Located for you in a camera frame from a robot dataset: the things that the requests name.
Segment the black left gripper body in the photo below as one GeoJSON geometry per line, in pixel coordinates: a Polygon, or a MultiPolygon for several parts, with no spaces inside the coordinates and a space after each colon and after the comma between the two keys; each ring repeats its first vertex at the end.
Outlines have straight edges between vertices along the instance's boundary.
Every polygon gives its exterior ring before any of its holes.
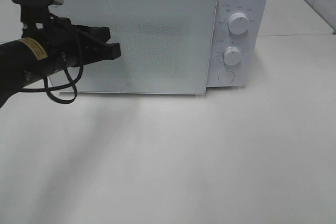
{"type": "Polygon", "coordinates": [[[53,74],[69,67],[82,67],[83,49],[78,27],[68,18],[49,18],[41,27],[24,24],[20,42],[34,56],[35,71],[53,74]]]}

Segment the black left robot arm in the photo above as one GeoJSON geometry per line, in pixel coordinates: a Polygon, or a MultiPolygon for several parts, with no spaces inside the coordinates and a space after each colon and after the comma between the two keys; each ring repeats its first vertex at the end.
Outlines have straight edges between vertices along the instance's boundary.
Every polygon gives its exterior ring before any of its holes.
{"type": "Polygon", "coordinates": [[[108,27],[73,25],[68,18],[53,16],[51,30],[35,31],[30,37],[1,45],[1,105],[17,93],[40,93],[60,104],[54,91],[72,88],[85,65],[121,56],[119,43],[109,44],[108,27]]]}

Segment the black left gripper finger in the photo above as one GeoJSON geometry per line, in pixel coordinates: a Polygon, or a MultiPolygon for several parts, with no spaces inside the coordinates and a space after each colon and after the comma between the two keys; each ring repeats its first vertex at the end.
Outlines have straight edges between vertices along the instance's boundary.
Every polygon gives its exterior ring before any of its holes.
{"type": "Polygon", "coordinates": [[[92,64],[104,60],[115,60],[121,56],[120,44],[82,44],[83,64],[92,64]]]}
{"type": "Polygon", "coordinates": [[[110,29],[108,27],[89,27],[84,25],[73,25],[73,28],[80,39],[97,40],[106,43],[110,38],[110,29]]]}

